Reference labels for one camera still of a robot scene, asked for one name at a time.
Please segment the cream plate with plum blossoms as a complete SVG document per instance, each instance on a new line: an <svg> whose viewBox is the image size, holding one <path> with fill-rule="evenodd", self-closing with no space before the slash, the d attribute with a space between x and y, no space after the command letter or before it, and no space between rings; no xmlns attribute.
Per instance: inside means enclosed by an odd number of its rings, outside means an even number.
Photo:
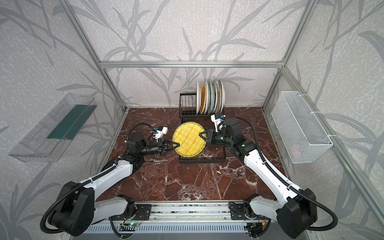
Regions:
<svg viewBox="0 0 384 240"><path fill-rule="evenodd" d="M222 89L222 107L221 107L221 112L223 112L224 107L225 107L225 101L226 101L226 92L225 92L225 88L224 88L223 82L219 81L219 83L221 84L221 89Z"/></svg>

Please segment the yellow-green round plate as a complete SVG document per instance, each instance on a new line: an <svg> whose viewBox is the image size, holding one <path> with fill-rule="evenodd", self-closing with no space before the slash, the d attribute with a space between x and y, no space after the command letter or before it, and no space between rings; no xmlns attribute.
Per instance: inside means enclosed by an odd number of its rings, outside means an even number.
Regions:
<svg viewBox="0 0 384 240"><path fill-rule="evenodd" d="M206 142L199 136L204 131L203 126L196 122L186 122L178 126L173 134L173 142L180 144L176 152L185 158L199 155L206 146Z"/></svg>

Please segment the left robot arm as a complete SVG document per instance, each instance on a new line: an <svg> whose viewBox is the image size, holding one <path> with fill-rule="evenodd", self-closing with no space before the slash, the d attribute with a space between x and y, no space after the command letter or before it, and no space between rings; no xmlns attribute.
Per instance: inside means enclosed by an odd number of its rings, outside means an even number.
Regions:
<svg viewBox="0 0 384 240"><path fill-rule="evenodd" d="M164 139L166 127L151 131L152 141L136 132L126 140L126 150L121 157L109 161L99 174L79 183L66 183L57 200L43 214L40 228L46 234L66 232L81 235L90 225L112 216L131 214L135 211L134 200L129 197L97 199L108 189L137 172L145 162L145 156L164 156L176 150L180 144Z"/></svg>

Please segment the white plate cloud emblem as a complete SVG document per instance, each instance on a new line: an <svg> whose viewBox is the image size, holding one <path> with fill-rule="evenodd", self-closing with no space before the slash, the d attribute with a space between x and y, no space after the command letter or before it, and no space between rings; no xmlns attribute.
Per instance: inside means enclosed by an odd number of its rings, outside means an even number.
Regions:
<svg viewBox="0 0 384 240"><path fill-rule="evenodd" d="M206 81L207 97L206 97L206 114L210 113L211 108L211 86L210 82Z"/></svg>

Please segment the white plate dark green rim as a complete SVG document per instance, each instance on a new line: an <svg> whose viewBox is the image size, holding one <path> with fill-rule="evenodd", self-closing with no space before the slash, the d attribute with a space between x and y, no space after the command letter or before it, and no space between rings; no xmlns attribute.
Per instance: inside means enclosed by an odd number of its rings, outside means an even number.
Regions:
<svg viewBox="0 0 384 240"><path fill-rule="evenodd" d="M201 107L201 87L199 81L196 85L196 114L198 115Z"/></svg>

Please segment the sunburst plate teal rim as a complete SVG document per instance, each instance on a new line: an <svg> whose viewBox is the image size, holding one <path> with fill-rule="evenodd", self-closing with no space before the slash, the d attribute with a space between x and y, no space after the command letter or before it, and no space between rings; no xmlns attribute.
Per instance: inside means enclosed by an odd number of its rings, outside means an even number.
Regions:
<svg viewBox="0 0 384 240"><path fill-rule="evenodd" d="M218 92L219 92L219 104L218 104L218 113L222 111L222 104L223 104L223 86L221 81L218 81Z"/></svg>

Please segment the orange woven round plate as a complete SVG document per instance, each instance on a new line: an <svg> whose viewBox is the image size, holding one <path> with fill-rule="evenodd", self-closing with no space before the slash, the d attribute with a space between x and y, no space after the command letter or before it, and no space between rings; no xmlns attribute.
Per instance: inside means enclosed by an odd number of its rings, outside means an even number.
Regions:
<svg viewBox="0 0 384 240"><path fill-rule="evenodd" d="M201 90L201 107L200 107L200 114L203 115L206 109L206 97L207 97L207 89L206 89L206 83L203 85Z"/></svg>

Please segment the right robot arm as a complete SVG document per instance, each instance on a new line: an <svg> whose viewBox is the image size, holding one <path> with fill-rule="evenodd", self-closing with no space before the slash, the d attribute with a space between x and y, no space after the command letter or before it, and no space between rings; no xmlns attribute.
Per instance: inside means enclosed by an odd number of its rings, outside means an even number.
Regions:
<svg viewBox="0 0 384 240"><path fill-rule="evenodd" d="M328 231L339 222L337 215L317 202L310 189L301 189L282 174L261 151L258 138L246 139L240 124L240 117L226 118L213 114L214 129L201 132L199 136L212 145L221 145L255 172L275 196L269 200L255 196L245 201L245 212L249 218L264 216L279 224L292 239L302 232Z"/></svg>

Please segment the light green flower plate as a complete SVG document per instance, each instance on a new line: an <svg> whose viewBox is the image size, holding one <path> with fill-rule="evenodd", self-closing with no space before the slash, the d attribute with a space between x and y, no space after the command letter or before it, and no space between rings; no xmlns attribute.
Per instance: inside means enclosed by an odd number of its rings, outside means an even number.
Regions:
<svg viewBox="0 0 384 240"><path fill-rule="evenodd" d="M216 89L215 84L210 82L210 89L211 89L211 103L210 103L210 114L215 113L215 104L216 104Z"/></svg>

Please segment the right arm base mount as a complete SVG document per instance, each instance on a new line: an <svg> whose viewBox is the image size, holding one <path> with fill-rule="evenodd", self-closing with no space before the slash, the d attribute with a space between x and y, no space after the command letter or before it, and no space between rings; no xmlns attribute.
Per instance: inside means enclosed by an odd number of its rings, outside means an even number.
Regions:
<svg viewBox="0 0 384 240"><path fill-rule="evenodd" d="M251 208L251 200L258 197L258 194L253 194L243 200L242 203L229 202L228 207L231 214L231 220L260 220L260 215L256 215Z"/></svg>

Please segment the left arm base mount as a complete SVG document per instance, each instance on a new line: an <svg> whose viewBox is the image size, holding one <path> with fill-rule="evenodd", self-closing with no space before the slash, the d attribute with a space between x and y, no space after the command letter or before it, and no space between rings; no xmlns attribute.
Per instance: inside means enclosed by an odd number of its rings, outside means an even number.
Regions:
<svg viewBox="0 0 384 240"><path fill-rule="evenodd" d="M134 221L148 221L151 214L151 204L137 204L131 197L118 195L128 202L126 209L121 215L112 216L113 221L134 220Z"/></svg>

